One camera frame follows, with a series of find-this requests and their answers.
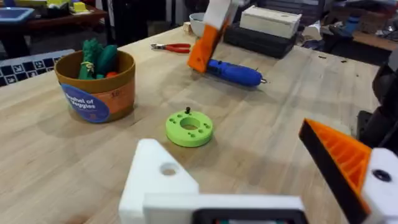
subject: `pliers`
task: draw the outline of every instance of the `pliers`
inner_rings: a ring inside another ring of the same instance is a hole
[[[163,49],[171,52],[189,54],[190,44],[151,44],[152,49]]]

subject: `blue screwdriver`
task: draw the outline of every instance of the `blue screwdriver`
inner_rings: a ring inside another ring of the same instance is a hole
[[[207,72],[244,86],[258,86],[260,83],[267,83],[267,80],[262,78],[261,73],[254,69],[213,59],[209,60]]]

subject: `checkerboard pattern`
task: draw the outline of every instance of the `checkerboard pattern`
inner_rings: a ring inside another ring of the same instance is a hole
[[[60,57],[72,52],[74,50],[62,50],[2,61],[0,63],[0,87],[49,72],[54,69],[54,65]]]

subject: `green disc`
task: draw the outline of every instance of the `green disc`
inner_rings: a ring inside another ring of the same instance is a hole
[[[179,111],[166,121],[167,137],[179,146],[202,146],[210,141],[212,133],[211,119],[201,112]]]

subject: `blue object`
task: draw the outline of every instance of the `blue object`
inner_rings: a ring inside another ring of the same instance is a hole
[[[14,0],[3,0],[5,7],[16,7]]]
[[[33,11],[31,8],[24,7],[0,8],[0,24],[18,24],[24,22]]]
[[[260,83],[266,83],[261,73],[254,69],[213,59],[208,63],[207,72],[244,86],[258,86]]]
[[[350,16],[346,21],[344,31],[346,31],[349,34],[352,34],[356,30],[358,23],[359,23],[358,16]]]
[[[70,106],[86,121],[102,123],[109,117],[109,108],[93,95],[68,84],[61,84]]]

